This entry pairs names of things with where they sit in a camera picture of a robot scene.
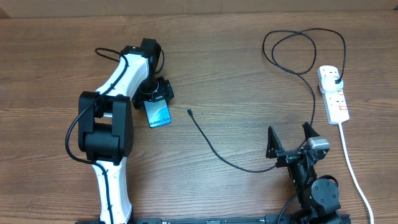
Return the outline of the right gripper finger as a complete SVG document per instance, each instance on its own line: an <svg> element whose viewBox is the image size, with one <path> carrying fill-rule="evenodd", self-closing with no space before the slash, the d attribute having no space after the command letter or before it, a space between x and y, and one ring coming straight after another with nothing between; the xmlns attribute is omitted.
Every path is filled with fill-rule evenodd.
<svg viewBox="0 0 398 224"><path fill-rule="evenodd" d="M305 140L308 141L312 137L320 137L320 135L312 128L312 126L306 122L302 125L304 134L305 134Z"/></svg>
<svg viewBox="0 0 398 224"><path fill-rule="evenodd" d="M277 158L279 153L284 152L284 148L272 126L268 127L267 138L266 157L269 159Z"/></svg>

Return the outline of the Samsung Galaxy smartphone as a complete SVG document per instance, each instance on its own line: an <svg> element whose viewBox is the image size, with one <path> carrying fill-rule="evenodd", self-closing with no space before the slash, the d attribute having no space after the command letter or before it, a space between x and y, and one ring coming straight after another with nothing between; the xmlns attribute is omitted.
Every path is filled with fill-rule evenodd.
<svg viewBox="0 0 398 224"><path fill-rule="evenodd" d="M166 100L156 102L145 101L144 106L150 128L157 128L172 122Z"/></svg>

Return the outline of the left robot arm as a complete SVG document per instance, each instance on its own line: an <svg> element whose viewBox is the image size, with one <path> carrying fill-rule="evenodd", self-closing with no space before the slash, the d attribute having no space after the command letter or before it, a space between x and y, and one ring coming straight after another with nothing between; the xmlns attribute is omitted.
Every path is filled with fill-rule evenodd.
<svg viewBox="0 0 398 224"><path fill-rule="evenodd" d="M84 91L78 102L78 147L86 154L98 181L101 214L97 223L134 223L127 190L127 158L134 144L132 110L144 110L150 128L170 124L174 97L159 76L164 51L155 39L117 52L115 71L96 91Z"/></svg>

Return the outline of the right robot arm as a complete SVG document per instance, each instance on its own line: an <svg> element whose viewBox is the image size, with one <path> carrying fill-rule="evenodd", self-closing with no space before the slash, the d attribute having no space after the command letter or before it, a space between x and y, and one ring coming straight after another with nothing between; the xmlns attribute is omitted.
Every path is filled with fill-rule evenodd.
<svg viewBox="0 0 398 224"><path fill-rule="evenodd" d="M342 223L337 210L338 181L331 175L317 176L314 165L325 158L330 150L329 141L319 135L310 124L302 125L305 144L299 149L286 151L273 127L268 127L266 157L275 159L276 168L287 168L295 193L278 215L267 215L274 223Z"/></svg>

